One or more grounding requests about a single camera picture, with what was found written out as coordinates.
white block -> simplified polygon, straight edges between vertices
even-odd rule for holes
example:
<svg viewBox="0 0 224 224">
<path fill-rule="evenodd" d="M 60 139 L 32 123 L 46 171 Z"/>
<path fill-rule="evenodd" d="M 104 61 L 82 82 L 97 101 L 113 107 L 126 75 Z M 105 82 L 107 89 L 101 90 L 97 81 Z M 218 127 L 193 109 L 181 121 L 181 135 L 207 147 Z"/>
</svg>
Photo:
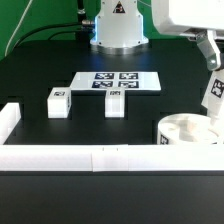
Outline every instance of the white block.
<svg viewBox="0 0 224 224">
<path fill-rule="evenodd" d="M 67 118 L 71 104 L 69 87 L 53 88 L 47 99 L 48 118 Z"/>
<path fill-rule="evenodd" d="M 7 103 L 0 112 L 0 145 L 4 144 L 20 119 L 19 103 Z"/>
<path fill-rule="evenodd" d="M 212 73 L 202 105 L 215 116 L 224 116 L 224 70 Z"/>
<path fill-rule="evenodd" d="M 105 97 L 105 117 L 124 117 L 125 89 L 108 88 Z"/>
</svg>

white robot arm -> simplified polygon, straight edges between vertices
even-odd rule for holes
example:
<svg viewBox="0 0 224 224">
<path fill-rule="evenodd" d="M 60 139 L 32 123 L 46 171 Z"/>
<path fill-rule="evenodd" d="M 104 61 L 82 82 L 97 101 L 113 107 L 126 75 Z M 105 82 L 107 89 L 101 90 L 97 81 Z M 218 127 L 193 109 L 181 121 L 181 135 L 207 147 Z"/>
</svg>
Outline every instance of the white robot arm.
<svg viewBox="0 0 224 224">
<path fill-rule="evenodd" d="M 156 29 L 161 34 L 194 39 L 213 71 L 202 105 L 208 109 L 210 129 L 223 143 L 224 55 L 217 41 L 224 40 L 224 0 L 151 0 L 151 5 Z"/>
<path fill-rule="evenodd" d="M 217 40 L 224 40 L 224 0 L 152 0 L 152 15 L 161 34 L 195 38 L 209 70 L 224 68 Z"/>
</svg>

black-and-white marker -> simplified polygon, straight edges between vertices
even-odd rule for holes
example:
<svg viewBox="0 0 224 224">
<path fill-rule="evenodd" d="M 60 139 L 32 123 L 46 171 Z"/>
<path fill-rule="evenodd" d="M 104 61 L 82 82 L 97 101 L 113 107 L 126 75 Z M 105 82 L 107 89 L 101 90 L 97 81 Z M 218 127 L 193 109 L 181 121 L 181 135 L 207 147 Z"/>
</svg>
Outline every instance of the black-and-white marker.
<svg viewBox="0 0 224 224">
<path fill-rule="evenodd" d="M 221 99 L 223 92 L 224 92 L 224 83 L 216 79 L 213 84 L 211 93 Z"/>
</svg>

white foam barrier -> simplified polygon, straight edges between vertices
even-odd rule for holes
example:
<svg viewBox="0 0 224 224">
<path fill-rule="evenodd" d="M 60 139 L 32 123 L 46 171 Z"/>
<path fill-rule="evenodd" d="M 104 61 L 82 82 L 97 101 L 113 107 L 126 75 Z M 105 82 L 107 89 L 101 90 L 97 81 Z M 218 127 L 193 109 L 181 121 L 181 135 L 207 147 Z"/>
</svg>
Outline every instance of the white foam barrier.
<svg viewBox="0 0 224 224">
<path fill-rule="evenodd" d="M 224 171 L 224 147 L 0 146 L 0 171 Z"/>
<path fill-rule="evenodd" d="M 7 103 L 0 112 L 0 145 L 4 144 L 20 119 L 19 103 Z"/>
</svg>

black cable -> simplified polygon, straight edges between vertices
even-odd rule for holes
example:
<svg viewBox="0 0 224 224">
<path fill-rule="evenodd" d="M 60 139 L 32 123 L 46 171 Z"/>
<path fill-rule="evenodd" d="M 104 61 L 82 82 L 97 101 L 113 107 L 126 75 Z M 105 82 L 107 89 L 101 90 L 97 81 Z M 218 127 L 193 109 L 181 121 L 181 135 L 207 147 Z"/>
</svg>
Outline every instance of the black cable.
<svg viewBox="0 0 224 224">
<path fill-rule="evenodd" d="M 83 0 L 77 0 L 78 9 L 84 9 Z"/>
<path fill-rule="evenodd" d="M 52 34 L 50 37 L 48 37 L 48 40 L 51 40 L 53 37 L 57 36 L 57 35 L 60 35 L 60 34 L 66 34 L 66 33 L 75 33 L 76 30 L 73 30 L 73 31 L 61 31 L 61 32 L 57 32 L 57 33 L 54 33 Z"/>
<path fill-rule="evenodd" d="M 86 11 L 83 0 L 77 0 L 77 8 L 78 21 L 81 22 L 86 19 Z"/>
<path fill-rule="evenodd" d="M 62 28 L 62 27 L 70 27 L 70 26 L 79 26 L 81 25 L 80 22 L 74 22 L 74 23 L 63 23 L 63 24 L 53 24 L 53 25 L 48 25 L 48 26 L 43 26 L 34 30 L 31 30 L 30 32 L 28 32 L 27 34 L 23 35 L 14 45 L 13 49 L 18 47 L 26 38 L 28 38 L 29 36 L 38 33 L 40 31 L 43 30 L 48 30 L 48 29 L 53 29 L 53 28 Z"/>
</svg>

